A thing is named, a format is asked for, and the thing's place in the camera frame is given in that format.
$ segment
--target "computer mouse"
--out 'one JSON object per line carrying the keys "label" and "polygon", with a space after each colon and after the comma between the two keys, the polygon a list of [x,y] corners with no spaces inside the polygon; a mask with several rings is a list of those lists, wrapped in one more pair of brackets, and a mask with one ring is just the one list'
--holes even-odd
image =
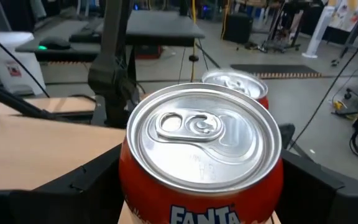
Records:
{"label": "computer mouse", "polygon": [[46,47],[49,50],[67,50],[71,48],[69,41],[59,37],[47,37],[40,41],[39,46]]}

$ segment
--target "warning label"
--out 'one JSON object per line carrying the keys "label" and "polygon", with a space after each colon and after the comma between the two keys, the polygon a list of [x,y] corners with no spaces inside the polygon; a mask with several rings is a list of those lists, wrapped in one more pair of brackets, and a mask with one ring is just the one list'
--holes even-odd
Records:
{"label": "warning label", "polygon": [[6,68],[12,77],[22,76],[20,72],[19,64],[17,64],[16,62],[6,62]]}

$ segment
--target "can top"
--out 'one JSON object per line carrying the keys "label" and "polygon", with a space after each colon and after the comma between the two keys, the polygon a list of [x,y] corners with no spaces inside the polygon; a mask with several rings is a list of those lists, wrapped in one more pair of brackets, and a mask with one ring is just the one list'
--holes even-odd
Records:
{"label": "can top", "polygon": [[204,83],[170,86],[141,101],[128,120],[127,142],[150,175],[198,193],[250,187],[273,169],[282,147],[262,105]]}
{"label": "can top", "polygon": [[202,77],[202,82],[226,86],[256,100],[265,97],[268,91],[266,83],[255,75],[234,69],[207,71]]}

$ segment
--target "gray floor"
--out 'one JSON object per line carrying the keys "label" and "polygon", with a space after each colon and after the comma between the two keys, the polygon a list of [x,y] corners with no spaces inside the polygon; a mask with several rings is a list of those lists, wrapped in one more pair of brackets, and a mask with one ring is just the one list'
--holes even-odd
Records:
{"label": "gray floor", "polygon": [[[307,59],[301,56],[308,44],[307,37],[300,37],[301,50],[289,50],[285,54],[263,54],[258,51],[240,49],[236,51],[236,44],[220,40],[221,25],[206,21],[199,21],[198,25],[204,30],[207,38],[202,40],[205,51],[222,67],[229,67],[234,63],[253,64],[305,64],[323,73],[326,78],[319,79],[289,79],[266,80],[269,87],[270,112],[278,123],[293,123],[296,126],[296,136],[309,120],[313,111],[321,101],[325,92],[333,82],[332,76],[337,75],[344,61],[338,68],[332,68],[330,61],[335,59],[340,48],[333,44],[321,43],[318,50],[319,58]],[[261,42],[264,35],[253,35],[252,40]],[[169,47],[159,60],[138,60],[137,79],[147,92],[153,92],[166,86],[178,83],[183,47]],[[190,79],[191,63],[187,60],[192,53],[191,48],[185,50],[185,61],[181,72],[180,82]],[[201,78],[206,71],[202,55],[197,54],[200,61],[196,64],[196,78]],[[358,68],[358,55],[349,64],[343,75],[351,75]],[[92,95],[93,92],[86,84],[70,84],[85,82],[87,71],[85,66],[79,65],[49,65],[43,66],[44,78],[47,83],[67,83],[65,85],[49,85],[47,91],[52,96],[68,96],[75,93]],[[348,142],[353,132],[351,122],[331,114],[329,100],[349,81],[348,85],[358,86],[358,77],[340,78],[329,96],[325,99],[321,109],[311,122],[309,128],[299,139],[298,144],[317,163],[332,170],[341,172],[358,179],[358,157],[349,149]],[[343,96],[341,91],[336,99]]]}

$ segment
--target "can rim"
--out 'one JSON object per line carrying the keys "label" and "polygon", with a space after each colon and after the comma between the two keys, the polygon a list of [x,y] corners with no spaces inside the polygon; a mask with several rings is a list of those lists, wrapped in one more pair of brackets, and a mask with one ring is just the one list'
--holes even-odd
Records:
{"label": "can rim", "polygon": [[272,159],[270,160],[270,163],[258,175],[257,178],[253,178],[252,181],[246,182],[246,184],[241,185],[241,187],[232,188],[232,189],[229,189],[229,190],[228,190],[228,188],[202,189],[202,190],[196,189],[196,188],[190,189],[189,187],[184,187],[184,186],[182,186],[180,184],[173,183],[169,179],[163,178],[163,177],[157,175],[156,172],[153,172],[153,170],[150,170],[150,167],[147,165],[147,163],[141,162],[141,161],[144,160],[144,158],[142,158],[142,155],[140,154],[140,152],[137,152],[135,150],[135,148],[137,147],[135,142],[131,141],[131,139],[133,139],[134,136],[136,136],[135,134],[137,134],[137,129],[134,129],[134,128],[131,128],[131,127],[138,120],[137,115],[142,110],[146,110],[148,108],[148,107],[145,107],[145,105],[147,105],[151,101],[161,97],[161,93],[164,93],[164,92],[169,93],[169,91],[167,91],[167,90],[172,88],[172,86],[168,86],[166,88],[163,88],[163,89],[161,89],[159,91],[156,91],[156,92],[152,93],[151,95],[149,95],[146,99],[142,100],[138,104],[138,106],[133,110],[133,112],[129,116],[128,124],[127,124],[126,138],[127,138],[127,143],[128,143],[129,150],[131,152],[131,155],[135,158],[136,163],[138,163],[138,165],[140,165],[140,167],[147,173],[147,175],[151,175],[152,178],[154,178],[155,180],[161,182],[162,184],[166,185],[167,187],[174,188],[175,190],[181,190],[181,191],[189,192],[191,194],[194,194],[194,193],[197,193],[197,194],[227,194],[227,193],[238,192],[240,190],[248,189],[249,187],[255,185],[256,183],[258,183],[262,179],[264,179],[266,176],[268,176],[268,174],[272,171],[272,169],[276,166],[278,160],[280,159],[281,150],[282,150],[282,140],[281,140],[280,130],[279,130],[278,125],[275,122],[273,116],[269,113],[269,111],[267,111],[255,99],[252,99],[251,97],[246,96],[246,95],[242,94],[239,91],[232,90],[230,88],[226,88],[226,87],[221,86],[221,85],[209,84],[209,83],[184,83],[184,84],[179,84],[179,85],[176,85],[176,86],[185,86],[185,85],[186,86],[192,86],[192,87],[188,87],[188,88],[197,88],[197,87],[200,88],[200,85],[209,85],[209,86],[213,86],[214,88],[222,88],[225,92],[227,92],[227,91],[230,92],[229,93],[230,95],[232,95],[232,96],[234,96],[236,98],[240,98],[240,100],[244,100],[244,98],[247,98],[246,100],[250,100],[251,102],[253,102],[254,105],[258,106],[258,110],[262,111],[264,118],[268,119],[269,124],[271,124],[271,125],[269,125],[269,128],[271,128],[271,133],[270,134],[274,139],[274,142],[272,143],[271,150],[275,154],[272,156]]}
{"label": "can rim", "polygon": [[220,72],[220,73],[233,72],[229,76],[239,77],[239,78],[242,78],[242,79],[244,79],[244,76],[246,76],[247,79],[252,80],[262,90],[262,94],[260,94],[260,96],[253,98],[255,100],[260,100],[263,97],[266,97],[267,93],[269,92],[269,88],[268,88],[267,84],[263,80],[261,80],[260,78],[257,78],[256,76],[254,76],[251,73],[243,72],[241,70],[236,70],[236,69],[232,69],[232,68],[214,68],[214,69],[208,70],[208,71],[204,72],[203,76],[201,77],[201,82],[206,83],[206,84],[218,85],[218,84],[215,84],[215,83],[206,82],[206,80],[208,78],[221,76],[220,74],[217,74],[218,72]]}

